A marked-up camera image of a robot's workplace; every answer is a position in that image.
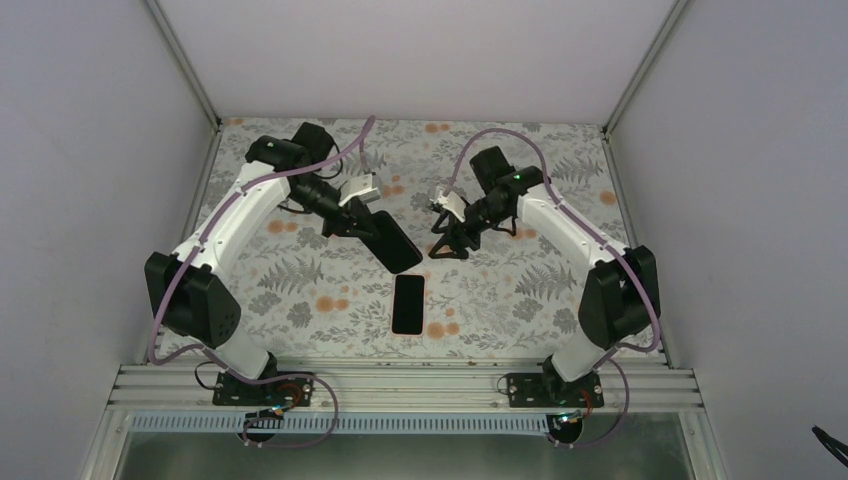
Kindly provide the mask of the black phone case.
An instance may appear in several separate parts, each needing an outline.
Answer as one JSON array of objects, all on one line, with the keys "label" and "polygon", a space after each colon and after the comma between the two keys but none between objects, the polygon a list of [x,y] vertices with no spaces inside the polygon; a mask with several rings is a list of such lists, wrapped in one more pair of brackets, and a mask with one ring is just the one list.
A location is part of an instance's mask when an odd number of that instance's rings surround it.
[{"label": "black phone case", "polygon": [[401,274],[422,262],[419,248],[388,212],[373,213],[371,220],[376,235],[363,244],[390,273]]}]

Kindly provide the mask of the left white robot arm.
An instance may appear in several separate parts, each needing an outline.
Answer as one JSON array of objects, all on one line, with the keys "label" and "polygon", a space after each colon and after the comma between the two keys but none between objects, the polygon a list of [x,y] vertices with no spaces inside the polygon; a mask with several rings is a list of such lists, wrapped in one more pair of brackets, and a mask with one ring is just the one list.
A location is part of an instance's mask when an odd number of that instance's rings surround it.
[{"label": "left white robot arm", "polygon": [[328,237],[376,240],[368,202],[378,189],[372,173],[342,189],[318,172],[363,149],[376,122],[370,116],[344,148],[321,126],[305,122],[291,139],[262,136],[223,199],[203,223],[169,253],[154,252],[144,266],[154,323],[146,358],[163,366],[199,351],[239,381],[239,392],[255,405],[277,394],[276,359],[240,324],[241,307],[226,287],[232,267],[266,217],[292,200],[323,221]]}]

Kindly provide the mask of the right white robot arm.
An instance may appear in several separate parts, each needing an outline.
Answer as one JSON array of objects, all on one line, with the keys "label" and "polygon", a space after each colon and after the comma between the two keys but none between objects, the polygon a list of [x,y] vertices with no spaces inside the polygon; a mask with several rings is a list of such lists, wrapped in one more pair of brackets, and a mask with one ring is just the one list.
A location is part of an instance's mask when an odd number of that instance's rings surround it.
[{"label": "right white robot arm", "polygon": [[589,389],[589,376],[620,349],[636,350],[629,337],[650,330],[650,352],[661,341],[657,262],[645,246],[628,247],[573,209],[554,188],[544,165],[518,169],[502,150],[491,147],[471,160],[483,190],[470,203],[452,188],[429,194],[439,217],[432,233],[439,239],[433,259],[465,260],[480,247],[481,236],[506,220],[537,230],[585,274],[577,312],[578,326],[564,347],[541,365],[541,391],[555,407],[565,407]]}]

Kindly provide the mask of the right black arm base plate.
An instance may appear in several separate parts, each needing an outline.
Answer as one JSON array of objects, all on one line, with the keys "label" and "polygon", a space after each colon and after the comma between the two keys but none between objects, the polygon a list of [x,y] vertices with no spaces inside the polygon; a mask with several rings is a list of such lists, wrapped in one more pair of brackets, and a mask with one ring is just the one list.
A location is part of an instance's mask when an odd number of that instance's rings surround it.
[{"label": "right black arm base plate", "polygon": [[603,387],[596,372],[573,382],[548,373],[509,373],[506,393],[511,408],[600,408],[605,405]]}]

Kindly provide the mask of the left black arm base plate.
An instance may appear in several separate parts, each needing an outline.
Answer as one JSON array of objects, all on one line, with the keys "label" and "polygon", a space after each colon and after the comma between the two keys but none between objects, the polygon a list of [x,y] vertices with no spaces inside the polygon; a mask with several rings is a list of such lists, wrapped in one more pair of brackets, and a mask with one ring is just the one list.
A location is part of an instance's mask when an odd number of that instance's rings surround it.
[{"label": "left black arm base plate", "polygon": [[305,377],[287,378],[274,383],[252,385],[221,373],[214,387],[212,404],[216,406],[290,407],[309,406],[314,382]]}]

